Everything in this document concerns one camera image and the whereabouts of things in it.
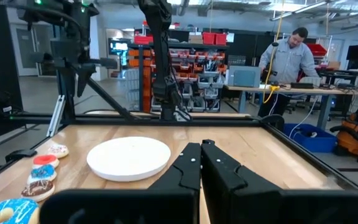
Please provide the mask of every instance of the wooden tabletop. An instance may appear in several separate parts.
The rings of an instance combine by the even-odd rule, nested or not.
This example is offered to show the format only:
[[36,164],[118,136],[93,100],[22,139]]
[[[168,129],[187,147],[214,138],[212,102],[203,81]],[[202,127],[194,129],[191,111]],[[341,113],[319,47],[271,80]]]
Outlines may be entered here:
[[[263,92],[263,88],[254,88],[254,87],[241,87],[241,86],[229,86],[225,85],[228,90],[239,90],[239,91],[249,91],[249,92]],[[270,93],[270,88],[267,87],[265,90],[266,93]],[[341,90],[323,90],[320,88],[314,89],[296,89],[290,88],[288,86],[287,89],[280,88],[279,90],[275,90],[277,93],[307,93],[311,95],[358,95],[358,91],[341,91]]]
[[[127,136],[145,136],[164,142],[172,151],[168,166],[157,175],[136,182],[111,182],[93,174],[86,163],[88,152],[101,142]],[[70,150],[57,167],[58,175],[53,181],[56,192],[72,188],[146,189],[168,169],[189,142],[202,142],[203,139],[216,141],[217,147],[283,189],[326,188],[323,187],[327,180],[325,175],[262,128],[71,125],[36,150],[45,154],[55,143],[64,144]],[[32,159],[26,158],[0,174],[0,201],[20,197],[31,169]],[[209,223],[202,194],[201,223]]]

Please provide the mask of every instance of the blue frosted donut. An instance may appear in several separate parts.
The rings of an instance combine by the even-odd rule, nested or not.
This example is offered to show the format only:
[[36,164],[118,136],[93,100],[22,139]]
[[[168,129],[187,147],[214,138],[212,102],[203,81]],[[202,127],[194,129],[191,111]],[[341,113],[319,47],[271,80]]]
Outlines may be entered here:
[[31,177],[38,178],[38,179],[46,179],[53,176],[54,173],[55,173],[55,168],[53,168],[52,165],[47,164],[47,165],[43,165],[42,167],[33,169],[31,171]]
[[39,168],[33,169],[31,171],[29,178],[27,179],[27,183],[31,184],[38,180],[53,181],[55,177],[56,177],[55,168],[52,165],[47,164]]
[[15,198],[0,202],[0,211],[5,208],[11,208],[13,216],[3,224],[23,223],[28,224],[30,218],[38,208],[37,202],[27,198]]

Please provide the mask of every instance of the workbench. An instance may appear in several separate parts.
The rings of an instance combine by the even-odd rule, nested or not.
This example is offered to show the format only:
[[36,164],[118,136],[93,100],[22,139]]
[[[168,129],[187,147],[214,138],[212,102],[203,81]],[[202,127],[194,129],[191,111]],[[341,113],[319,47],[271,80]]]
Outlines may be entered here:
[[[238,104],[238,112],[239,113],[246,113],[246,93],[262,93],[264,91],[264,88],[260,86],[259,88],[254,87],[240,87],[240,86],[229,86],[225,85],[225,88],[228,90],[237,90],[241,91],[240,97],[239,97],[239,104]],[[267,87],[265,90],[266,93],[270,93],[270,88]],[[314,89],[296,89],[296,88],[280,88],[279,90],[276,90],[275,93],[283,93],[286,95],[299,95],[299,94],[306,94],[306,95],[321,95],[321,111],[319,113],[317,127],[325,130],[329,111],[331,109],[331,102],[333,100],[334,95],[353,95],[358,96],[358,90],[357,91],[342,91],[338,89],[331,89],[331,90],[324,90],[320,88],[314,88]]]
[[[93,111],[91,114],[117,114],[114,111]],[[244,118],[247,114],[192,114]],[[136,182],[111,182],[95,175],[86,163],[88,152],[98,144],[114,138],[144,136],[164,142],[172,152],[163,171]],[[346,189],[346,184],[325,186],[328,175],[344,183],[349,181],[327,167],[295,142],[273,127],[181,127],[181,126],[114,126],[68,125],[54,137],[41,142],[35,150],[45,154],[53,144],[66,145],[70,153],[60,159],[55,192],[65,189],[146,189],[154,183],[178,157],[189,142],[212,139],[217,147],[241,164],[283,189]],[[20,197],[32,170],[32,158],[23,158],[0,172],[0,201]],[[201,223],[209,223],[203,191],[200,199]]]

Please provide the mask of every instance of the man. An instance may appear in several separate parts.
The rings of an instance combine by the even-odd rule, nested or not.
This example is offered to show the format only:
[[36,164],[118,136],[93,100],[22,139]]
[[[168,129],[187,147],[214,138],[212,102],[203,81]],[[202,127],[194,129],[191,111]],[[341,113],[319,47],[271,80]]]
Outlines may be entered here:
[[[307,37],[308,30],[304,27],[300,27],[294,30],[289,38],[278,40],[278,46],[275,52],[273,52],[272,45],[266,49],[260,58],[259,67],[262,71],[269,69],[267,65],[270,63],[272,54],[275,53],[269,81],[278,82],[279,84],[296,82],[300,68],[309,77],[319,77],[314,69],[313,54],[309,47],[303,43]],[[272,114],[283,115],[290,99],[290,97],[278,95]],[[276,95],[273,94],[268,102],[262,103],[258,116],[264,117],[269,115],[275,100]]]

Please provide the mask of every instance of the yellow cable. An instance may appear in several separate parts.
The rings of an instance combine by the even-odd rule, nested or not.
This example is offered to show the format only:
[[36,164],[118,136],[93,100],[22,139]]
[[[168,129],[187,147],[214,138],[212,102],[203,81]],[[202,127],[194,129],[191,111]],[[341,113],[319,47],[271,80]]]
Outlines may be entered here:
[[[280,34],[281,24],[282,24],[283,15],[284,15],[284,3],[285,3],[285,0],[283,0],[282,10],[281,10],[281,15],[280,15],[280,21],[278,22],[277,34],[276,34],[276,38],[275,38],[274,42],[276,42],[278,40],[278,35]],[[275,48],[276,47],[273,47],[273,52],[272,52],[272,55],[270,56],[270,65],[268,66],[268,72],[267,72],[267,77],[266,77],[266,81],[265,81],[264,96],[263,96],[264,103],[267,103],[269,101],[269,99],[272,97],[273,92],[275,90],[275,88],[272,89],[272,91],[270,92],[267,100],[265,100],[266,86],[267,86],[267,82],[269,80],[270,73],[272,72],[273,56],[275,55]]]

